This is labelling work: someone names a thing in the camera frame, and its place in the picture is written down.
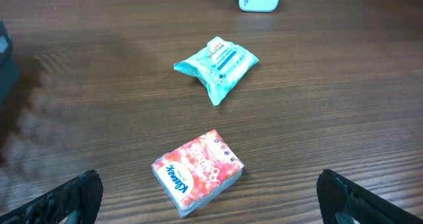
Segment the red white small packet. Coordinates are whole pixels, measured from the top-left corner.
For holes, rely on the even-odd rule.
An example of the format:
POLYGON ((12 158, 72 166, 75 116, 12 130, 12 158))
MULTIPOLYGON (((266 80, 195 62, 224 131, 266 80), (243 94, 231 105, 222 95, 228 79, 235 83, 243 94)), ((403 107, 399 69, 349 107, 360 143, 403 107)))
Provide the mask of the red white small packet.
POLYGON ((212 130, 164 154, 151 168, 183 218, 234 184, 244 164, 212 130))

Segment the grey plastic mesh basket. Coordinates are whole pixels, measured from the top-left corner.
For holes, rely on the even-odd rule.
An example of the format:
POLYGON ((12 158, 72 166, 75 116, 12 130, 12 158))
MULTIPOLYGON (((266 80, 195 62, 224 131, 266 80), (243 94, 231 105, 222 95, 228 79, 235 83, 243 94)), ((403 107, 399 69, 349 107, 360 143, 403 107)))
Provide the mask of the grey plastic mesh basket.
POLYGON ((1 103, 6 99, 20 75, 20 68, 13 59, 13 41, 1 21, 1 103))

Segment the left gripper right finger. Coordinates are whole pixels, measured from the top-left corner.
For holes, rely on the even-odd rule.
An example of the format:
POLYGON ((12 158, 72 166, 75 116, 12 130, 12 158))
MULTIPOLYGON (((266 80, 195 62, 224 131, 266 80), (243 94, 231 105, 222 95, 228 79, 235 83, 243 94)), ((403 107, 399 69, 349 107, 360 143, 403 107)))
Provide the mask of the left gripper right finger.
POLYGON ((422 219, 330 169, 317 180, 324 224, 422 224, 422 219))

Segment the mint green wipes pack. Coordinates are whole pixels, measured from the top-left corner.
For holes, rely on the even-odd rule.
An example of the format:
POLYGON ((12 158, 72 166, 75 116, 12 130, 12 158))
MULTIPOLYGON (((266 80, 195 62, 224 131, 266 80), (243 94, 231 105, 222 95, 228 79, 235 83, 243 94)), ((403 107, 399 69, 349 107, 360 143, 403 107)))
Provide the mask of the mint green wipes pack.
POLYGON ((197 78, 205 86, 211 103, 219 105, 229 91, 259 59, 244 47, 216 36, 174 70, 197 78))

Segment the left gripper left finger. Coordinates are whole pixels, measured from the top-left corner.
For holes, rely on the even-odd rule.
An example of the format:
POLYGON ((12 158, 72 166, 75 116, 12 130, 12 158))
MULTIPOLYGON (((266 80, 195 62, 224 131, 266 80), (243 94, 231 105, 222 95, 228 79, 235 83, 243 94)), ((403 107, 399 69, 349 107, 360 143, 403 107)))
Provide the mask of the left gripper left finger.
POLYGON ((1 224, 75 223, 93 224, 100 209, 103 185, 95 170, 88 170, 38 198, 1 216, 1 224))

